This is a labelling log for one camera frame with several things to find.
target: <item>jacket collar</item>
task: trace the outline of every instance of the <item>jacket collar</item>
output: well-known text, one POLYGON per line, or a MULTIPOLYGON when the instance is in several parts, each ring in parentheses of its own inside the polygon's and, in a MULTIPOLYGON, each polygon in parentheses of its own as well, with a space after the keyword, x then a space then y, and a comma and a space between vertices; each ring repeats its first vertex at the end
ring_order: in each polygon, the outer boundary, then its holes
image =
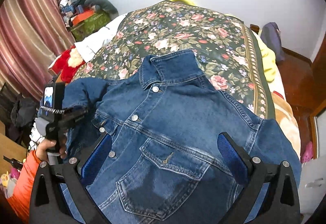
POLYGON ((139 69, 139 82, 143 90, 155 82, 177 84, 204 75, 198 68, 192 50, 185 49, 163 56, 149 55, 139 69))

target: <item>orange box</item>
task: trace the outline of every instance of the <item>orange box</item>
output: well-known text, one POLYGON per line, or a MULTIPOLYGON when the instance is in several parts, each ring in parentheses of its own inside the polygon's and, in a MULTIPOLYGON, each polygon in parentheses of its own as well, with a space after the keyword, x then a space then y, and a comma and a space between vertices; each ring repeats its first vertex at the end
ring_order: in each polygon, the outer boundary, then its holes
POLYGON ((72 20, 72 24, 73 25, 79 24, 80 22, 82 22, 82 21, 86 20, 87 18, 91 17, 93 14, 95 14, 95 12, 92 11, 92 10, 89 10, 89 11, 83 12, 81 14, 78 14, 72 20))

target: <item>white pillowcase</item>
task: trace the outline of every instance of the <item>white pillowcase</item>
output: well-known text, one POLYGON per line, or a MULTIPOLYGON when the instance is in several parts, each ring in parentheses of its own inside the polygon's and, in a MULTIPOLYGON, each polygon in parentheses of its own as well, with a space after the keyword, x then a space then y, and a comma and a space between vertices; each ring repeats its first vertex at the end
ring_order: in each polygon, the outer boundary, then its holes
POLYGON ((127 13, 118 16, 96 33, 91 34, 81 42, 75 43, 76 49, 86 63, 89 62, 103 46, 111 42, 113 37, 117 34, 120 23, 126 16, 127 13))

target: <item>bed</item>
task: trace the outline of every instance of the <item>bed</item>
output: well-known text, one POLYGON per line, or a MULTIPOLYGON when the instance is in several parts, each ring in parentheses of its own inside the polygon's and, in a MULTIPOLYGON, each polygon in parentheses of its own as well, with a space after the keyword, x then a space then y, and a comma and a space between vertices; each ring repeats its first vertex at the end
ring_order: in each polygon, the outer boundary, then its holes
POLYGON ((243 21, 170 1, 117 19, 106 26, 104 35, 110 35, 109 39, 103 41, 102 32, 91 36, 97 40, 100 38, 99 41, 86 39, 83 44, 77 44, 83 50, 80 53, 88 55, 82 55, 86 64, 79 68, 73 80, 85 77, 128 78, 137 72, 142 59, 149 54, 159 56, 192 49, 198 66, 213 86, 228 92, 259 117, 276 119, 300 157, 299 130, 285 101, 279 71, 275 65, 273 81, 266 81, 261 53, 264 43, 243 21), (274 91, 284 100, 273 100, 274 91))

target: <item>hand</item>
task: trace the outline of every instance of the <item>hand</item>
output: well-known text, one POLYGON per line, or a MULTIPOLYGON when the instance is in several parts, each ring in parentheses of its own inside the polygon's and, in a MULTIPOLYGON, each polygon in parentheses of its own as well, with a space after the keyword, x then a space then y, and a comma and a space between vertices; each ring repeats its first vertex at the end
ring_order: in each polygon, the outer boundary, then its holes
MULTIPOLYGON (((67 154, 66 154, 66 141, 67 138, 64 137, 61 141, 60 141, 60 157, 62 159, 64 159, 67 154)), ((56 144, 55 140, 48 140, 48 139, 44 139, 38 146, 35 152, 35 155, 41 160, 41 161, 48 161, 48 154, 47 154, 47 149, 54 147, 56 144)))

